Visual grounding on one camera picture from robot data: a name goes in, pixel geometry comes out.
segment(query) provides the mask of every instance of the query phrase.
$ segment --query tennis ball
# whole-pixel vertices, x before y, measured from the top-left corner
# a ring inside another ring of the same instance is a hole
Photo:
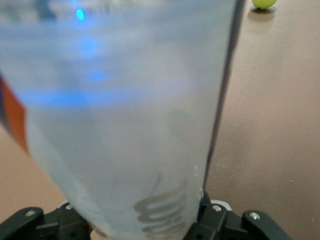
[[[258,9],[270,8],[277,0],[252,0],[253,5]]]

